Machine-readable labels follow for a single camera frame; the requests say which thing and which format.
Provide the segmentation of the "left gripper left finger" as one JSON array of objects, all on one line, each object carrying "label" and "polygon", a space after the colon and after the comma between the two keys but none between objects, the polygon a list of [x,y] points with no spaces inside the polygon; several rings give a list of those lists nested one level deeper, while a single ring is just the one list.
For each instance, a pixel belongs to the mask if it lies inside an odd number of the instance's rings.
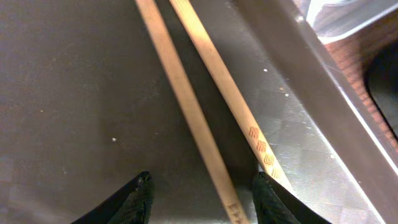
[{"label": "left gripper left finger", "polygon": [[154,181],[143,171],[73,224],[147,224],[154,202]]}]

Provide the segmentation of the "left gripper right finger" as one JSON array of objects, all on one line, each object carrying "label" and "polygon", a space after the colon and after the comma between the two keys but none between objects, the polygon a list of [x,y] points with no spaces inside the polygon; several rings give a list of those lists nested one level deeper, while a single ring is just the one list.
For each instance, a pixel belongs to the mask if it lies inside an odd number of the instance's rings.
[{"label": "left gripper right finger", "polygon": [[252,197],[260,224],[330,224],[265,172],[254,176]]}]

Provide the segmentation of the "wooden chopstick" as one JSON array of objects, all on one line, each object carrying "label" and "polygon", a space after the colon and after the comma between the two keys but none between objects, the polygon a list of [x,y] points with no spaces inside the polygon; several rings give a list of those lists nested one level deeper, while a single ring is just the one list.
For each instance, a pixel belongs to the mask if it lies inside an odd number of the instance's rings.
[{"label": "wooden chopstick", "polygon": [[249,223],[157,4],[135,3],[230,222]]},{"label": "wooden chopstick", "polygon": [[262,133],[229,70],[211,41],[205,27],[188,0],[171,0],[173,9],[183,24],[228,108],[243,132],[264,172],[294,194],[294,189]]}]

